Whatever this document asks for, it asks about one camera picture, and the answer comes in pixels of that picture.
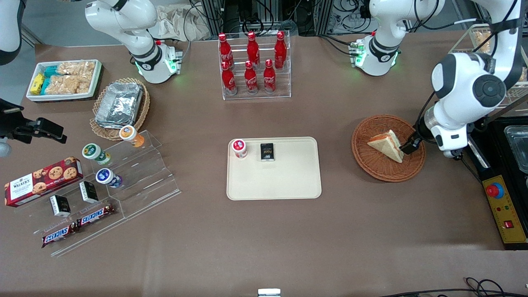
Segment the red bottle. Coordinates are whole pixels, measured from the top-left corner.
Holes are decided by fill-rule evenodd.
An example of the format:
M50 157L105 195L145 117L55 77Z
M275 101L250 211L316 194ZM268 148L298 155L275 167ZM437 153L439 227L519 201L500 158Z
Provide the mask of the red bottle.
M234 61L233 61L233 52L231 51L231 46L227 42L227 38L225 37L224 33L218 34L218 40L220 40L220 57L222 59L222 62L227 62L229 64L229 68L233 69L234 67Z
M253 64L253 68L260 68L260 50L259 45L255 41L255 32L248 33L248 60Z
M273 69L273 62L271 59L266 60L266 69L264 70L264 90L266 93L273 93L277 88L275 82L275 69Z
M222 82L224 83L226 95L233 96L237 94L238 89L234 83L234 75L229 70L229 63L227 62L222 62Z
M248 93L258 93L259 87L257 86L257 74L253 69L253 64L251 61L246 61L246 72L244 73L244 77L246 78L246 87L248 89Z
M282 69L284 62L286 62L286 42L284 42L284 32L279 31L275 43L275 68Z

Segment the clear acrylic bottle rack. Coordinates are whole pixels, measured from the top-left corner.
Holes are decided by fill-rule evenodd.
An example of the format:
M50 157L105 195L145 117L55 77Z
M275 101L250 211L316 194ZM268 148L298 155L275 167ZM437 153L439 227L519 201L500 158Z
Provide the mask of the clear acrylic bottle rack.
M238 88L236 95L226 95L225 87L220 79L220 85L222 87L222 97L224 100L230 99L266 99L266 98L280 98L280 97L291 97L291 39L290 32L284 31L284 41L286 42L286 61L282 69L275 69L277 89L272 94L268 94L264 91L264 62L267 59L274 61L275 66L275 43L277 42L277 31L272 33L258 33L256 41L259 44L260 49L260 69L255 69L257 73L257 84L259 91L256 94L249 94L246 90L246 79L244 78L244 72L246 71L246 61L248 60L247 46L248 37L244 33L226 33L225 36L228 38L229 45L233 52L234 60L234 79ZM220 75L222 75L220 51L218 51L218 61Z

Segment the sandwich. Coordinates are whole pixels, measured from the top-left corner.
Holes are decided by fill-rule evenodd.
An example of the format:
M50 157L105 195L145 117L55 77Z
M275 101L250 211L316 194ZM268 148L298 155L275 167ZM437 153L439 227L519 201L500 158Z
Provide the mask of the sandwich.
M396 162L403 162L403 152L400 150L400 141L392 130L371 137L367 144Z

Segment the yellow control panel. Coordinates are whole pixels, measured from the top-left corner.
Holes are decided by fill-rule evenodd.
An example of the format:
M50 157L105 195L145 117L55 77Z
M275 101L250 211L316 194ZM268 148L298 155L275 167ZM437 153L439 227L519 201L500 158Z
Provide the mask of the yellow control panel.
M506 189L502 175L485 180L482 185L486 191L502 241L505 244L527 243L526 234L513 207L512 199Z

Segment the blue lid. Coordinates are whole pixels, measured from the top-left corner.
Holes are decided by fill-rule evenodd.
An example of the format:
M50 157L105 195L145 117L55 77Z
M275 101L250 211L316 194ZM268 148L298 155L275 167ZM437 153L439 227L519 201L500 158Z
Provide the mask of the blue lid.
M114 174L108 168L100 169L96 174L96 179L100 183L108 183L112 178L114 178Z

